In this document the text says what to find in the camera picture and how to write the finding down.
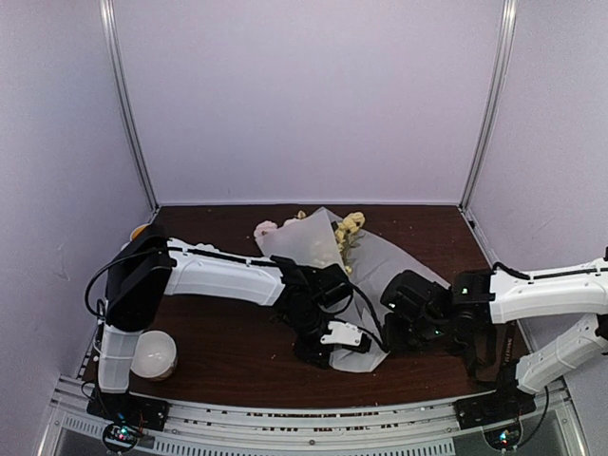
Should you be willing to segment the translucent white wrapping paper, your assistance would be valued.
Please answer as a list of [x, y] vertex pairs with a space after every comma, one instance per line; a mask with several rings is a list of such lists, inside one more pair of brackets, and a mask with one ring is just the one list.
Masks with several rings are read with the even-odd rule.
[[365, 219], [342, 220], [325, 209], [283, 225], [266, 220], [254, 231], [264, 273], [280, 273], [274, 303], [294, 331], [297, 359], [337, 371], [374, 371], [397, 352], [397, 329], [419, 352], [442, 336], [440, 315], [427, 304], [448, 295], [447, 283], [405, 251], [363, 230]]

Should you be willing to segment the small yellow flower sprig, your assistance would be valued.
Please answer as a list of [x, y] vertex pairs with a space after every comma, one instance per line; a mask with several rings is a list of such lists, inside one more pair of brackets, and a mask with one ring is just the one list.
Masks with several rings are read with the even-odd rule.
[[354, 251], [358, 247], [359, 242], [355, 239], [336, 239], [333, 245], [317, 241], [313, 246], [311, 263], [319, 268], [337, 264], [348, 276], [351, 276], [354, 270]]

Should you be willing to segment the yellow blossom stem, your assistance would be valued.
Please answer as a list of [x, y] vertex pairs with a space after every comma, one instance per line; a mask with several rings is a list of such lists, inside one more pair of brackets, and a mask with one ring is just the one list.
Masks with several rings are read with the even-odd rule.
[[339, 221], [332, 222], [334, 240], [343, 264], [347, 270], [351, 267], [352, 251], [359, 246], [366, 222], [362, 212], [352, 212]]

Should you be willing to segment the pink flower stem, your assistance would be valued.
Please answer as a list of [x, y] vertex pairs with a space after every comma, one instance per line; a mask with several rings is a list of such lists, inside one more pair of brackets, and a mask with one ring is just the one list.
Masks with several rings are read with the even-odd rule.
[[254, 239], [259, 240], [277, 229], [278, 226], [275, 222], [270, 220], [262, 221], [254, 230]]

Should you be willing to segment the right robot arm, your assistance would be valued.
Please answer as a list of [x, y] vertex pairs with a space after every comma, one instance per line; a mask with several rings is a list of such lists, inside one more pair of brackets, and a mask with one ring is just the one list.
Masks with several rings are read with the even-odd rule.
[[380, 298], [394, 351], [446, 336], [467, 370], [476, 368], [475, 334], [523, 318], [579, 314], [580, 320], [538, 351], [508, 363], [487, 398], [493, 418], [508, 418], [553, 380], [607, 353], [607, 258], [520, 272], [501, 262], [458, 274], [444, 287], [412, 270], [396, 275]]

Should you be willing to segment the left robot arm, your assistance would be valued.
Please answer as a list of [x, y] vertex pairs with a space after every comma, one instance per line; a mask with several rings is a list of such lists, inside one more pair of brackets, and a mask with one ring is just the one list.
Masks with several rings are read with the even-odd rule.
[[329, 310], [352, 296], [337, 264], [318, 268], [283, 256], [229, 254], [167, 237], [160, 225], [150, 224], [91, 279], [99, 278], [105, 280], [104, 297], [85, 306], [102, 325], [98, 401], [117, 422], [136, 414], [136, 400], [127, 394], [136, 346], [166, 296], [210, 296], [272, 308], [315, 362], [327, 361], [336, 346], [358, 348], [363, 342], [360, 329]]

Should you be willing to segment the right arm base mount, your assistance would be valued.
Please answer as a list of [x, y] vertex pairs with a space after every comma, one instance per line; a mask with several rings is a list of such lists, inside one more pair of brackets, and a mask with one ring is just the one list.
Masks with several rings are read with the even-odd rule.
[[460, 428], [468, 429], [500, 423], [531, 413], [536, 410], [536, 403], [535, 397], [526, 393], [513, 395], [493, 392], [460, 399], [454, 403], [454, 409]]

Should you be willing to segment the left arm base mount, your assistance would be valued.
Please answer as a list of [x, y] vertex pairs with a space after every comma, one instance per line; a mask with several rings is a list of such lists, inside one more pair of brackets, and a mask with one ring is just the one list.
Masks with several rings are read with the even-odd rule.
[[133, 428], [163, 431], [168, 417], [169, 403], [159, 399], [126, 394], [94, 396], [88, 401], [86, 412]]

